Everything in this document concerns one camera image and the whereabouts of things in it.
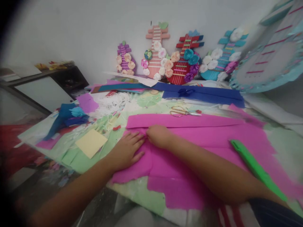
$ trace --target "scissors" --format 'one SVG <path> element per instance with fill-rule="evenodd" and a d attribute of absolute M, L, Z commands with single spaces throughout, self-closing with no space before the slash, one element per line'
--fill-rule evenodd
<path fill-rule="evenodd" d="M 172 116 L 174 117 L 182 117 L 183 115 L 193 115 L 193 116 L 201 116 L 202 114 L 199 113 L 192 113 L 191 111 L 187 111 L 186 109 L 184 109 L 181 106 L 173 106 L 171 107 L 171 111 L 169 112 Z"/>

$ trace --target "table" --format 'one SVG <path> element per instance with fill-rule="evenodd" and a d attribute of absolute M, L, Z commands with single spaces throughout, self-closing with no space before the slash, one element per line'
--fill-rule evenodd
<path fill-rule="evenodd" d="M 165 100 L 162 99 L 163 92 L 152 95 L 150 91 L 145 91 L 143 94 L 133 94 L 132 100 L 120 112 L 114 116 L 106 116 L 98 119 L 94 124 L 87 127 L 80 126 L 75 131 L 65 134 L 52 150 L 45 150 L 35 146 L 37 138 L 34 135 L 43 136 L 45 129 L 49 129 L 54 121 L 53 115 L 50 115 L 45 120 L 36 124 L 29 130 L 18 136 L 26 144 L 45 154 L 51 159 L 59 162 L 67 168 L 73 169 L 78 173 L 84 173 L 92 167 L 97 161 L 105 157 L 117 141 L 122 137 L 127 123 L 127 118 L 130 115 L 136 114 L 168 114 L 170 107 L 174 105 L 181 105 L 188 109 L 201 110 L 205 114 L 212 114 L 224 117 L 240 117 L 238 114 L 221 110 L 218 105 L 210 103 L 201 103 L 201 105 L 193 105 L 184 103 L 182 100 Z M 274 121 L 262 116 L 252 109 L 246 108 L 246 112 L 254 115 L 262 121 L 268 122 L 264 127 L 268 139 L 276 149 L 276 158 L 279 160 L 285 171 L 291 176 L 303 176 L 301 163 L 303 154 L 301 148 L 303 147 L 303 139 L 291 130 L 284 129 Z M 121 125 L 118 131 L 112 131 L 113 127 Z M 75 146 L 74 142 L 81 138 L 88 130 L 95 129 L 105 137 L 108 138 L 107 143 L 102 147 L 92 159 L 89 159 L 83 152 Z M 107 184 L 107 187 L 113 189 L 119 194 L 129 198 L 138 203 L 146 209 L 162 216 L 169 221 L 181 226 L 196 226 L 202 223 L 207 223 L 210 219 L 215 218 L 214 212 L 205 209 L 203 212 L 198 210 L 181 210 L 168 209 L 165 206 L 165 197 L 163 193 L 149 191 L 147 189 L 147 177 L 142 177 L 137 180 L 130 181 L 125 184 Z M 288 203 L 289 206 L 303 217 L 303 211 L 298 202 L 292 201 Z"/>

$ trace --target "sticky note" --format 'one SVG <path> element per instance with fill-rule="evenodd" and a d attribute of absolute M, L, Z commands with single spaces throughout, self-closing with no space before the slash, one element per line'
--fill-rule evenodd
<path fill-rule="evenodd" d="M 99 132 L 92 129 L 82 138 L 76 141 L 76 145 L 83 151 L 83 153 L 90 159 L 98 152 L 98 150 L 106 143 L 107 138 L 102 136 Z"/>

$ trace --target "green pen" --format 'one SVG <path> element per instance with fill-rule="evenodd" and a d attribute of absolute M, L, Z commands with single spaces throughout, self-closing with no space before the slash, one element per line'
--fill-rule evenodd
<path fill-rule="evenodd" d="M 257 179 L 263 182 L 272 192 L 279 196 L 283 201 L 287 201 L 286 195 L 273 182 L 271 177 L 265 172 L 263 167 L 257 162 L 254 156 L 247 150 L 247 148 L 239 140 L 230 140 L 231 145 L 239 153 L 250 171 Z"/>

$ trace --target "paper flower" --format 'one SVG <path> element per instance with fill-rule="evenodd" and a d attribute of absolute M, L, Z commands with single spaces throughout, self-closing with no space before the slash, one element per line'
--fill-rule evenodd
<path fill-rule="evenodd" d="M 241 58 L 241 52 L 235 52 L 229 57 L 229 61 L 238 61 Z"/>
<path fill-rule="evenodd" d="M 167 58 L 163 58 L 160 62 L 161 66 L 164 67 L 165 66 L 165 63 L 168 61 Z"/>
<path fill-rule="evenodd" d="M 132 76 L 133 76 L 135 73 L 134 73 L 134 71 L 133 71 L 133 70 L 129 69 L 129 70 L 127 70 L 127 74 L 128 74 L 128 75 L 132 75 Z"/>
<path fill-rule="evenodd" d="M 136 64 L 133 62 L 133 61 L 130 61 L 127 66 L 130 68 L 130 69 L 134 69 L 136 67 Z"/>
<path fill-rule="evenodd" d="M 194 55 L 188 60 L 188 63 L 189 63 L 190 65 L 195 65 L 195 64 L 198 63 L 198 61 L 199 61 L 199 56 L 194 54 Z"/>
<path fill-rule="evenodd" d="M 212 61 L 212 57 L 210 55 L 207 55 L 203 58 L 202 64 L 203 65 L 208 65 Z"/>
<path fill-rule="evenodd" d="M 148 76 L 150 74 L 149 69 L 147 69 L 147 68 L 143 69 L 143 74 L 146 75 L 146 76 Z"/>
<path fill-rule="evenodd" d="M 173 62 L 171 60 L 167 60 L 164 64 L 164 68 L 166 70 L 171 69 L 174 66 Z"/>
<path fill-rule="evenodd" d="M 219 59 L 220 57 L 222 57 L 222 54 L 223 54 L 223 50 L 221 50 L 220 48 L 216 48 L 212 51 L 211 53 L 211 57 L 214 59 L 214 60 L 217 60 Z"/>
<path fill-rule="evenodd" d="M 218 61 L 217 60 L 212 60 L 208 65 L 207 65 L 207 68 L 208 69 L 214 69 L 216 68 L 218 65 Z"/>
<path fill-rule="evenodd" d="M 188 83 L 191 82 L 193 80 L 193 74 L 192 73 L 187 73 L 184 77 L 184 82 Z"/>
<path fill-rule="evenodd" d="M 159 57 L 160 59 L 163 59 L 163 58 L 165 58 L 165 56 L 166 56 L 166 50 L 162 47 L 162 48 L 158 51 L 158 57 Z"/>
<path fill-rule="evenodd" d="M 191 59 L 192 56 L 193 56 L 193 50 L 192 50 L 192 49 L 186 49 L 186 50 L 184 51 L 184 56 L 183 56 L 183 58 L 184 58 L 185 60 Z"/>
<path fill-rule="evenodd" d="M 121 65 L 122 57 L 120 55 L 117 56 L 116 60 L 117 60 L 118 65 Z"/>
<path fill-rule="evenodd" d="M 199 67 L 199 72 L 200 73 L 204 73 L 207 70 L 208 70 L 207 65 L 204 65 L 204 64 L 200 65 L 200 67 Z"/>
<path fill-rule="evenodd" d="M 126 53 L 126 54 L 124 55 L 124 60 L 125 60 L 126 62 L 130 62 L 130 61 L 132 60 L 131 55 L 130 55 L 129 53 Z"/>
<path fill-rule="evenodd" d="M 199 65 L 198 64 L 192 65 L 189 68 L 189 72 L 192 73 L 193 75 L 196 75 L 198 70 L 199 70 Z"/>
<path fill-rule="evenodd" d="M 228 75 L 226 72 L 220 72 L 217 78 L 217 81 L 224 81 L 225 78 L 227 78 Z"/>
<path fill-rule="evenodd" d="M 230 41 L 237 42 L 239 39 L 241 39 L 242 35 L 244 33 L 244 30 L 242 28 L 236 28 L 233 33 L 230 35 Z"/>
<path fill-rule="evenodd" d="M 173 75 L 173 70 L 172 69 L 167 69 L 166 72 L 165 72 L 165 76 L 167 78 L 170 78 L 172 75 Z"/>
<path fill-rule="evenodd" d="M 160 74 L 161 76 L 164 76 L 165 71 L 166 71 L 166 69 L 165 69 L 164 67 L 161 67 L 161 68 L 159 69 L 159 74 Z"/>
<path fill-rule="evenodd" d="M 116 68 L 117 68 L 117 70 L 122 71 L 122 66 L 121 65 L 117 65 Z"/>
<path fill-rule="evenodd" d="M 154 80 L 161 80 L 161 75 L 159 74 L 159 73 L 156 73 L 155 75 L 154 75 Z"/>
<path fill-rule="evenodd" d="M 154 42 L 154 50 L 159 51 L 161 48 L 162 48 L 162 44 L 158 40 L 156 40 Z"/>
<path fill-rule="evenodd" d="M 230 63 L 227 64 L 227 66 L 225 67 L 225 71 L 227 74 L 232 73 L 235 68 L 239 65 L 239 63 L 237 61 L 231 61 Z"/>
<path fill-rule="evenodd" d="M 172 62 L 177 62 L 180 60 L 180 52 L 176 51 L 176 52 L 173 52 L 171 54 L 171 57 L 170 57 L 171 61 Z"/>
<path fill-rule="evenodd" d="M 141 66 L 143 67 L 143 68 L 147 68 L 148 67 L 148 60 L 146 60 L 146 59 L 142 59 L 141 60 Z"/>

